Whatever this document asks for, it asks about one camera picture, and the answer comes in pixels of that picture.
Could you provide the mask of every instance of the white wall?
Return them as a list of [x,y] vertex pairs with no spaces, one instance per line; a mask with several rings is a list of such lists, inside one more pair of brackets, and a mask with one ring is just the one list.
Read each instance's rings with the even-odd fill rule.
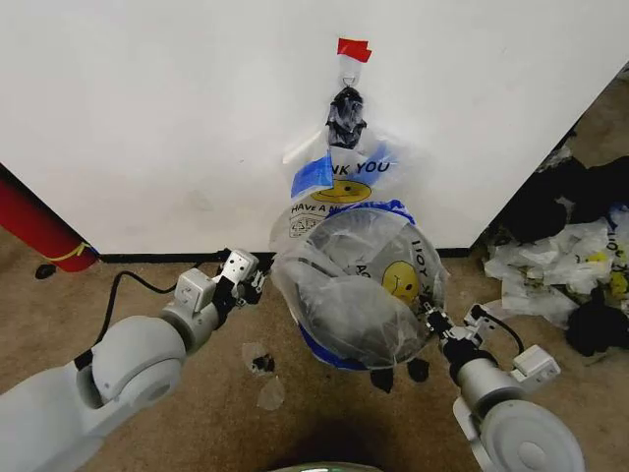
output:
[[339,35],[403,200],[467,247],[629,58],[627,0],[3,0],[0,159],[101,253],[265,250]]

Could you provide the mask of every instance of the plastic bag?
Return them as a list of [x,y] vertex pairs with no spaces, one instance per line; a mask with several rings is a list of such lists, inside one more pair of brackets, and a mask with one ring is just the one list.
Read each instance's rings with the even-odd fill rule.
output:
[[528,281],[524,275],[502,280],[502,309],[517,315],[539,315],[562,329],[579,307],[554,287]]
[[533,244],[511,243],[492,250],[485,272],[494,278],[540,280],[543,285],[567,285],[578,294],[590,294],[607,282],[612,260],[603,251],[609,242],[605,220],[568,224],[556,236]]
[[274,411],[282,406],[286,390],[280,379],[275,376],[268,381],[257,396],[257,406],[266,411]]
[[606,253],[611,259],[609,291],[613,298],[624,302],[629,299],[629,209],[614,208],[609,213],[609,219],[613,225],[606,246]]
[[278,254],[271,273],[316,343],[372,369],[415,357],[428,338],[423,302],[445,298],[438,254],[400,209],[340,211]]
[[[396,187],[413,175],[413,154],[370,129],[360,136],[354,148],[331,147],[327,133],[320,132],[291,154],[287,169],[294,176],[292,204],[271,229],[271,251],[285,250],[307,235],[331,210],[396,197]],[[323,168],[328,156],[331,175]]]

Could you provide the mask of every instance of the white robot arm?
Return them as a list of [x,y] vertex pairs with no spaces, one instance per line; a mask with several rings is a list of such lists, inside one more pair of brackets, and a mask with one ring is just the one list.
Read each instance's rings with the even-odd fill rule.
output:
[[[439,336],[450,377],[461,389],[454,416],[481,469],[585,472],[572,432],[548,410],[523,399],[559,375],[555,360],[533,345],[513,360],[511,372],[501,371],[493,356],[481,349],[487,330],[496,323],[504,326],[500,320],[475,305],[458,326],[445,313],[427,308],[429,329]],[[522,341],[516,339],[523,351]]]
[[63,367],[19,383],[0,397],[0,461],[4,472],[70,472],[105,437],[177,385],[196,352],[234,306],[259,299],[258,260],[233,251],[222,272],[197,268],[178,280],[158,318],[129,317]]

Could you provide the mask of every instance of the black cable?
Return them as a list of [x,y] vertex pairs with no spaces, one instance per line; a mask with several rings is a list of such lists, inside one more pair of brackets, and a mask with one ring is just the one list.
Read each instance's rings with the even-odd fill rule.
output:
[[488,312],[486,312],[485,310],[483,310],[483,317],[485,318],[489,318],[490,320],[492,320],[494,323],[496,323],[498,326],[500,326],[502,329],[504,329],[505,331],[507,331],[509,334],[511,334],[511,337],[513,337],[513,339],[515,339],[515,342],[518,343],[518,354],[522,354],[524,352],[524,343],[522,342],[522,338],[518,335],[517,332],[515,332],[513,330],[513,328],[511,326],[509,326],[507,323],[505,323],[503,320],[499,320],[498,318],[496,318],[494,315],[490,315]]
[[[198,268],[198,267],[200,267],[201,264],[203,264],[203,263],[196,263],[193,266],[193,268]],[[100,341],[102,341],[102,338],[105,336],[105,333],[107,332],[107,329],[109,329],[109,325],[111,324],[111,316],[114,313],[114,304],[116,303],[116,294],[118,293],[118,285],[120,285],[120,281],[122,280],[122,277],[125,276],[125,275],[129,276],[130,278],[132,278],[136,282],[141,283],[148,290],[151,290],[151,291],[153,291],[155,293],[159,293],[161,295],[165,295],[166,293],[170,293],[173,290],[175,290],[175,288],[177,287],[177,283],[175,283],[174,285],[172,285],[171,287],[168,287],[168,288],[155,287],[154,285],[151,285],[146,280],[141,278],[136,273],[133,273],[133,272],[131,272],[129,270],[122,270],[122,271],[118,272],[116,274],[116,276],[114,277],[113,283],[111,284],[111,290],[109,291],[109,301],[107,302],[107,310],[105,310],[105,319],[102,322],[102,328],[100,329],[100,333],[98,334],[98,337],[96,338],[96,341],[93,343],[94,346],[96,344],[98,344]]]

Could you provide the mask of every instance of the yellow smiley face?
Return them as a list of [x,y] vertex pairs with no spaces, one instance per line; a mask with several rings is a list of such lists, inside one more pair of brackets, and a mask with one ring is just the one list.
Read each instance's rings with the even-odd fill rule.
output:
[[420,293],[420,281],[415,269],[404,261],[398,261],[386,268],[382,276],[382,286],[406,305],[411,305]]
[[351,180],[335,180],[333,189],[321,190],[311,195],[318,202],[331,204],[355,204],[372,194],[372,189],[360,182]]

